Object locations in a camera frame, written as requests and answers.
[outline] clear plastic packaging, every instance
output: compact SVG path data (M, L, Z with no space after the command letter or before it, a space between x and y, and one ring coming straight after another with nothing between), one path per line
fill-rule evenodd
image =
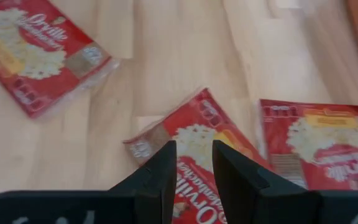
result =
M0 0L0 83L31 118L118 65L48 0Z
M171 139L176 140L178 153L173 223L226 223L213 175L214 139L269 167L208 89L193 95L124 144L143 164Z
M275 172L307 189L358 190L358 106L261 100Z

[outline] popcorn box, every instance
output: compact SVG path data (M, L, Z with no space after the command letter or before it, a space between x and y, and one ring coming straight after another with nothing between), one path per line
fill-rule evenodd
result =
M269 166L208 89L124 144L136 161L143 164L171 139L177 142L178 154L173 223L226 223L213 174L214 139Z
M116 66L49 1L0 0L0 82L30 117Z
M358 106L260 101L273 169L311 190L358 190Z

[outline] orville redenbacher's logo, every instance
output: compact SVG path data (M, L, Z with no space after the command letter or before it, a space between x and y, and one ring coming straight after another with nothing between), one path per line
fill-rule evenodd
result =
M21 28L25 29L27 32L30 32L32 35L36 36L38 39L40 39L42 42L45 42L49 46L59 50L63 48L63 46L59 44L59 42L68 38L66 35L66 30L54 26L64 22L65 19L63 17L54 18L55 20L51 20L51 24L47 22L47 15L45 14L35 14L33 16L27 15L28 13L20 17L16 21L16 24Z

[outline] red packaging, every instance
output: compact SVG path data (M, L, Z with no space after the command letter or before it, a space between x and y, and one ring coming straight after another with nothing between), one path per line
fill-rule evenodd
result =
M173 223L226 223L213 174L214 139L268 167L208 89L124 144L137 162L143 164L171 139L176 140L178 153Z
M358 106L260 101L273 169L307 189L358 190Z
M0 0L0 82L37 117L117 62L47 0Z

